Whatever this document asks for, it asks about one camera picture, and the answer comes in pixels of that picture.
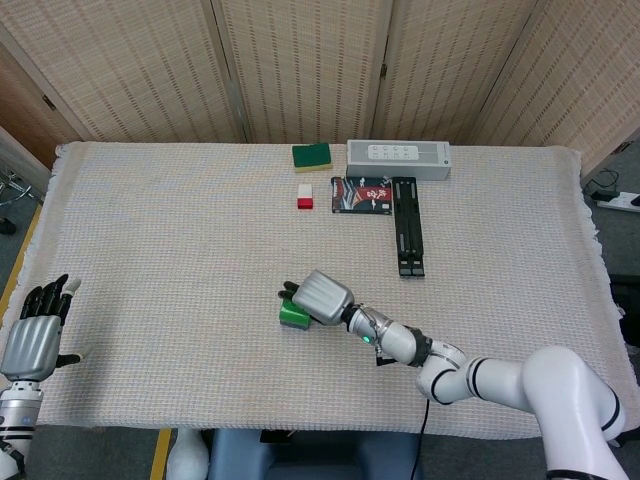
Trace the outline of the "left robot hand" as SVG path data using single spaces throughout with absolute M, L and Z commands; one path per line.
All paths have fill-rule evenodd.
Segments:
M 1 362 L 1 374 L 10 382 L 41 383 L 56 369 L 80 363 L 92 346 L 60 353 L 63 329 L 80 278 L 57 280 L 36 286 L 26 296 L 19 319 L 12 325 Z

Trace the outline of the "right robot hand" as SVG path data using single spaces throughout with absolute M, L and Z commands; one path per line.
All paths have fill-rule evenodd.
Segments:
M 319 270 L 313 270 L 300 285 L 285 281 L 278 297 L 291 301 L 325 326 L 346 323 L 355 305 L 348 287 Z

